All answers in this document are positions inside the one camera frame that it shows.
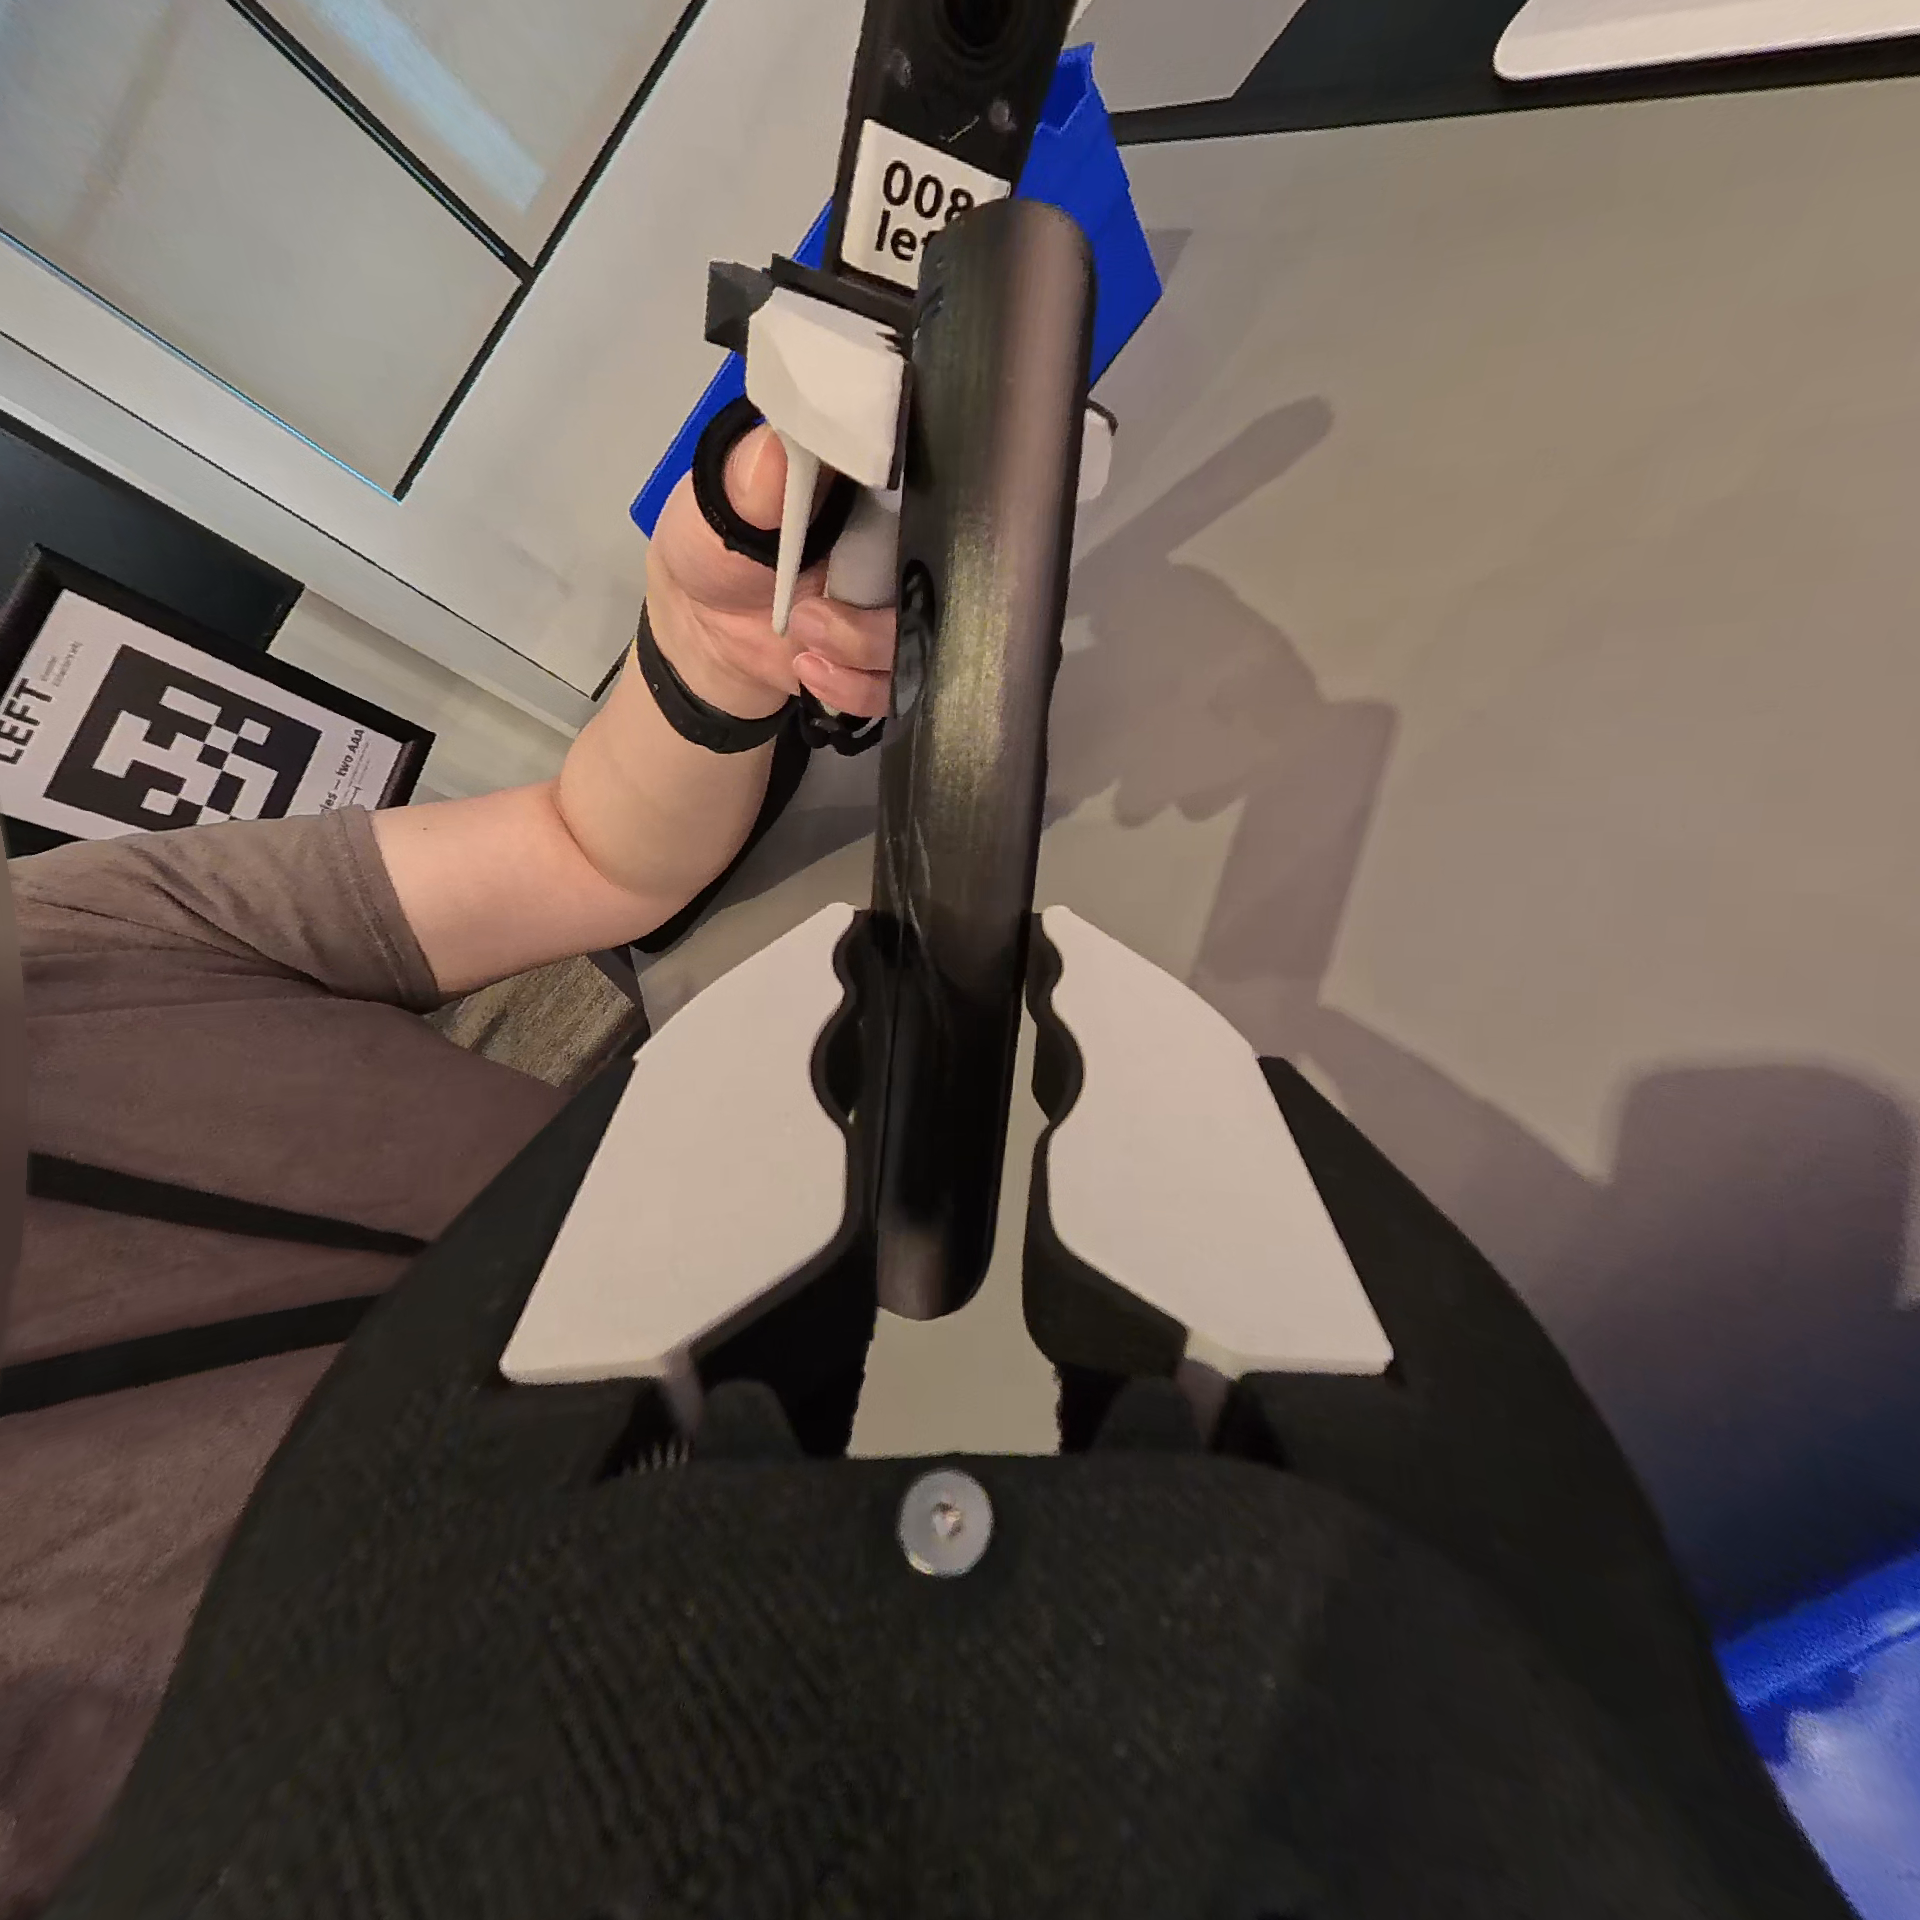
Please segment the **black framed marker sign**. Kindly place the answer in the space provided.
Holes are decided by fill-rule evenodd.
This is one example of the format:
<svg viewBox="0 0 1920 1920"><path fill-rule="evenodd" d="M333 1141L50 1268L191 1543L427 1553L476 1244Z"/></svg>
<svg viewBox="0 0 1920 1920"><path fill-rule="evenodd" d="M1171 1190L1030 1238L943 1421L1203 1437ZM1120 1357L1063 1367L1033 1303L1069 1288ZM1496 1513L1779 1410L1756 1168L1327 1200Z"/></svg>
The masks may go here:
<svg viewBox="0 0 1920 1920"><path fill-rule="evenodd" d="M1 603L1 847L390 810L437 738L31 547Z"/></svg>

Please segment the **person's left hand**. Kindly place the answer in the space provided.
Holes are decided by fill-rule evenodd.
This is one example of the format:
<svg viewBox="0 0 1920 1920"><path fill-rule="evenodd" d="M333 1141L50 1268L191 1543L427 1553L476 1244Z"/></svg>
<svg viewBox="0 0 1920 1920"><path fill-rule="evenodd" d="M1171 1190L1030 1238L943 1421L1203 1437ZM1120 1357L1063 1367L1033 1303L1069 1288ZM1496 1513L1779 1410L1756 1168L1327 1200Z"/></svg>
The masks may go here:
<svg viewBox="0 0 1920 1920"><path fill-rule="evenodd" d="M820 470L800 575L776 613L789 451L751 400L720 405L654 518L644 625L696 734L776 733L843 757L877 750L893 670L891 495Z"/></svg>

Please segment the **large window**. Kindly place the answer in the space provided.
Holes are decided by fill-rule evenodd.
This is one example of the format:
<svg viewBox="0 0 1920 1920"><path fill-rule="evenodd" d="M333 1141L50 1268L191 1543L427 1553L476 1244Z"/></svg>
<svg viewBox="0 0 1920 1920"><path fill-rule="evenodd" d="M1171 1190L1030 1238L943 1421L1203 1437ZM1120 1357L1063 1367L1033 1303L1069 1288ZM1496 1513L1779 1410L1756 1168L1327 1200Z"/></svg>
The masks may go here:
<svg viewBox="0 0 1920 1920"><path fill-rule="evenodd" d="M4 4L1 240L400 495L691 4Z"/></svg>

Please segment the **black remote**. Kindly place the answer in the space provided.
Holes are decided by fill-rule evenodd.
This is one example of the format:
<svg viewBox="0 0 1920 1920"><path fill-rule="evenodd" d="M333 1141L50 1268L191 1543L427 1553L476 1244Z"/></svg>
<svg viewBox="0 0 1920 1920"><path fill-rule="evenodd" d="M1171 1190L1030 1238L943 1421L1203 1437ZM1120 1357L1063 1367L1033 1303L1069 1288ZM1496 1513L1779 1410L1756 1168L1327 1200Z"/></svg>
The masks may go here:
<svg viewBox="0 0 1920 1920"><path fill-rule="evenodd" d="M854 1115L901 1320L963 1308L994 1253L1090 310L1089 240L1029 200L959 217L917 298Z"/></svg>

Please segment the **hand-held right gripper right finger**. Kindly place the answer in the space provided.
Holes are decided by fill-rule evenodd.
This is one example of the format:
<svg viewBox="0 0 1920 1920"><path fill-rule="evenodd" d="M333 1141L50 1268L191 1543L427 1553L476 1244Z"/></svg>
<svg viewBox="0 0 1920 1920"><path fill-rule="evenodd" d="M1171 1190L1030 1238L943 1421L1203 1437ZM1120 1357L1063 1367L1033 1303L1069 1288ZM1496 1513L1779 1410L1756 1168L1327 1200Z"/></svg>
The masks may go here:
<svg viewBox="0 0 1920 1920"><path fill-rule="evenodd" d="M1244 1380L1381 1380L1394 1350L1254 1047L1063 907L1026 975L1033 1150L1019 1311L1089 1448L1130 1383L1210 1437Z"/></svg>

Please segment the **white sign stand base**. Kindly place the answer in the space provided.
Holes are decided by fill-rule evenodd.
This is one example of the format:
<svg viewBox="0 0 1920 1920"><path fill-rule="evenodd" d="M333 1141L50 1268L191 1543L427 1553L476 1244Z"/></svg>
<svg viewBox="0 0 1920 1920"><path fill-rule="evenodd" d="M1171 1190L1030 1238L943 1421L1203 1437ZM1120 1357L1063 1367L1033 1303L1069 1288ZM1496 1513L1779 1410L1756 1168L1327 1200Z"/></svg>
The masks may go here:
<svg viewBox="0 0 1920 1920"><path fill-rule="evenodd" d="M1523 4L1490 65L1546 83L1913 41L1916 4Z"/></svg>

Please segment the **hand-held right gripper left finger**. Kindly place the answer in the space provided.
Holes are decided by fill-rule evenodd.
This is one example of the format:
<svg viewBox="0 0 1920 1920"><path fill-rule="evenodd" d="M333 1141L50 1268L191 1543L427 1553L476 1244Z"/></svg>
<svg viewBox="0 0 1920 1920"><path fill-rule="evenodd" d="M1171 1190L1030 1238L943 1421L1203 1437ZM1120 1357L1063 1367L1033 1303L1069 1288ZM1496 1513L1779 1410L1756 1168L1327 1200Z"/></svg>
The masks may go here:
<svg viewBox="0 0 1920 1920"><path fill-rule="evenodd" d="M844 1448L874 1333L857 1174L821 1068L863 925L826 903L644 1040L499 1354L510 1385L636 1383L696 1431L703 1367Z"/></svg>

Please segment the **blue plastic bin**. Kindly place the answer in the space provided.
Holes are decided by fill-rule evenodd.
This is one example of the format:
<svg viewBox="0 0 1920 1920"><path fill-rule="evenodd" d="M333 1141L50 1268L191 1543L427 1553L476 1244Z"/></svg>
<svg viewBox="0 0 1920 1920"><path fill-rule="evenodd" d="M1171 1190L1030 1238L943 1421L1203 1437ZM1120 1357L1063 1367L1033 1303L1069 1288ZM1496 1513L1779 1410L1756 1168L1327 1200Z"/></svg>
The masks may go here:
<svg viewBox="0 0 1920 1920"><path fill-rule="evenodd" d="M1069 44L1056 61L1017 195L1069 211L1090 243L1097 270L1090 383L1099 383L1117 351L1160 304L1163 281L1134 210L1089 41ZM630 500L629 515L641 535L654 535L666 500L691 470L704 423L743 395L744 360L724 355Z"/></svg>
<svg viewBox="0 0 1920 1920"><path fill-rule="evenodd" d="M1916 1915L1916 1553L1717 1645L1770 1783L1859 1917Z"/></svg>

